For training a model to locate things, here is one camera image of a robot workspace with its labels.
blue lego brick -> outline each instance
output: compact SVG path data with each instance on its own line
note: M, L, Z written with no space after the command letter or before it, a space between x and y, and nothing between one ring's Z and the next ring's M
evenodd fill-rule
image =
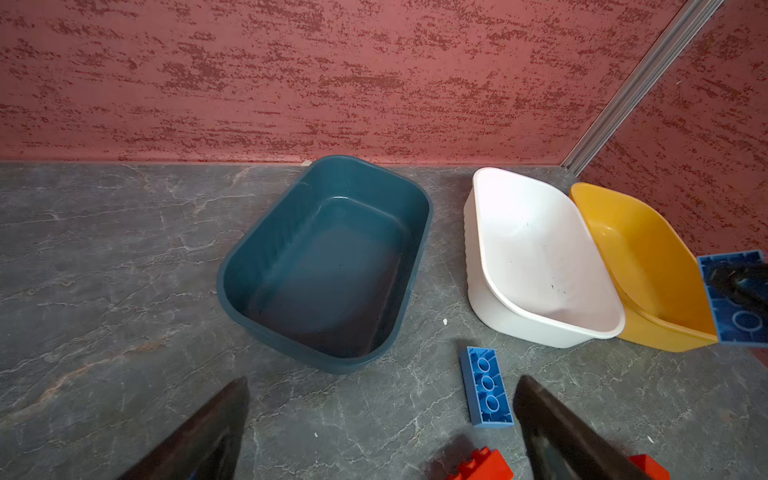
M704 255L698 258L699 271L704 279L707 291L707 299L710 301L710 310L715 321L717 337L720 343L729 343L740 346L768 347L768 323L756 313L744 310L738 303L732 302L717 290L707 284L712 269L724 263L738 263L741 265L761 265L765 263L765 256L761 250L747 252L720 253L717 255ZM753 290L764 290L768 293L768 283L765 285L750 285Z
M498 367L496 350L468 346L459 357L472 424L490 429L513 426L515 421Z

teal plastic basin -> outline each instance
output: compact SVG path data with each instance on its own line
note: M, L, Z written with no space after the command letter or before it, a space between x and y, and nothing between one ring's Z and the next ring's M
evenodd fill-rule
M275 350L351 372L395 341L431 222L419 185L359 158L321 158L224 259L219 300Z

gray marble countertop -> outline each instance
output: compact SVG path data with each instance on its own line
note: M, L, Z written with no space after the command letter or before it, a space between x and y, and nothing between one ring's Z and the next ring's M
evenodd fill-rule
M504 336L466 298L471 168L397 168L435 219L402 331L348 376L258 343L216 296L227 251L301 167L0 164L0 478L113 478L246 376L237 478L444 478L473 448L531 478L519 428L474 429L458 345L498 349L627 454L672 478L768 478L765 369L745 350ZM519 168L568 188L560 168Z

textured plaster wall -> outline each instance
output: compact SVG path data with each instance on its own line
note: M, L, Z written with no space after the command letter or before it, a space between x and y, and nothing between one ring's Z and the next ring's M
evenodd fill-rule
M768 252L768 2L726 0L581 179L659 210L695 254Z
M682 3L4 0L0 158L560 164Z

plastic basin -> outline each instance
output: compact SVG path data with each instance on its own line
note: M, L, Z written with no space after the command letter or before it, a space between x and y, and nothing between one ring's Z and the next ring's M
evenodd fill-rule
M432 204L417 184L354 157L324 157L224 259L218 295L258 340L332 373L394 342Z
M464 206L469 303L501 333L567 348L624 328L624 309L576 206L557 188L498 168Z
M596 185L575 184L571 199L624 304L627 326L619 338L668 352L717 341L696 258L664 217Z

